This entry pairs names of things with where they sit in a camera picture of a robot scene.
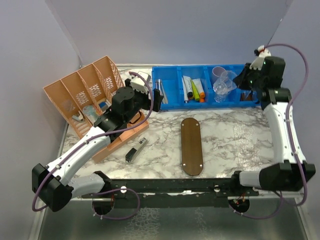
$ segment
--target blue plastic tray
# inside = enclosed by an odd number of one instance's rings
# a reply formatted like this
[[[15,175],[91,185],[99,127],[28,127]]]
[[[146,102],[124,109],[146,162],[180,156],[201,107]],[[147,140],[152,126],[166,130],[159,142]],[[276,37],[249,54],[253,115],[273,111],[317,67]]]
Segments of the blue plastic tray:
[[[152,68],[152,86],[155,88],[156,80],[161,79],[165,90],[168,104],[161,104],[162,110],[182,110],[182,109],[209,109],[209,108],[237,108],[237,107],[255,107],[257,100],[253,96],[253,101],[241,101],[241,94],[246,91],[234,89],[231,91],[224,102],[215,101],[215,92],[212,88],[212,70],[216,66],[221,66],[226,70],[235,72],[237,75],[244,68],[239,65],[194,65],[194,66],[154,66]],[[182,76],[188,76],[192,79],[201,79],[202,87],[205,93],[205,102],[197,102],[194,99],[184,103],[184,89]]]

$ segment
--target transparent cup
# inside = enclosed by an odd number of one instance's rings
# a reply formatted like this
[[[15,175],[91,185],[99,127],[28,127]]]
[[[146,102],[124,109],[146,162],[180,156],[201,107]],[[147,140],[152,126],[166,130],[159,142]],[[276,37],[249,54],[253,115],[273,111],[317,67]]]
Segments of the transparent cup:
[[[226,70],[222,67],[222,66],[215,66],[212,69],[212,79],[213,82],[215,82],[223,72],[225,72]]]
[[[235,74],[233,71],[224,71],[221,76],[214,82],[214,100],[217,103],[224,102],[227,99],[228,94],[233,89],[237,88],[237,85],[233,82],[236,76],[237,74]]]

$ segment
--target marble surface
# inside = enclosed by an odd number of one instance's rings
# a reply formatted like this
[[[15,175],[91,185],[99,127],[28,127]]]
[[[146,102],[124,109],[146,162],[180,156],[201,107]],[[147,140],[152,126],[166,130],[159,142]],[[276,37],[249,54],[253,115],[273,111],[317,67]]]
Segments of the marble surface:
[[[151,74],[150,68],[120,68],[123,80],[129,76],[129,70]],[[76,177],[102,171],[112,179],[191,178],[181,166],[180,124],[185,118],[195,118],[200,123],[203,171],[196,178],[225,178],[236,170],[259,170],[272,163],[271,132],[259,107],[167,111],[153,112],[148,120],[149,129],[102,162],[88,161]],[[126,153],[142,137],[148,139],[147,145],[133,164],[126,164]],[[69,127],[62,152],[78,140]]]

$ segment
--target white backdrop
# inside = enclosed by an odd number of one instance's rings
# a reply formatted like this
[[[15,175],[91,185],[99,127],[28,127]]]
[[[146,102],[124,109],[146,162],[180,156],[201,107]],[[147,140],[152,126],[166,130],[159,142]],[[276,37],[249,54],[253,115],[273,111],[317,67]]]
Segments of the white backdrop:
[[[299,48],[309,64],[308,82],[301,95],[293,104],[293,119],[301,149],[308,163],[315,164],[317,173],[308,183],[307,208],[313,225],[320,239],[320,207],[319,207],[319,106],[320,106],[320,1],[294,0],[271,43],[288,43]],[[281,56],[286,61],[283,75],[283,86],[292,93],[301,85],[305,66],[301,57],[291,49],[283,47],[270,48],[271,54]]]
[[[43,87],[79,59],[43,0],[0,1],[0,239],[26,240],[31,170],[57,157],[65,121]]]
[[[83,64],[244,64],[292,0],[46,0]]]

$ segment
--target glass surface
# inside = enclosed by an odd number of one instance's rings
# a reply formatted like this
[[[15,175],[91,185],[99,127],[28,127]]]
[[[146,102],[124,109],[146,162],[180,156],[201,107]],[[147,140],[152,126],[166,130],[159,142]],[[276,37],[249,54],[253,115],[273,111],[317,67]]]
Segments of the glass surface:
[[[253,199],[251,215],[266,216],[279,199]],[[130,214],[117,209],[113,216]],[[47,210],[40,240],[306,240],[297,208],[284,204],[276,217],[252,220],[229,208],[143,208],[135,217],[100,220],[90,200],[73,200],[58,212]]]

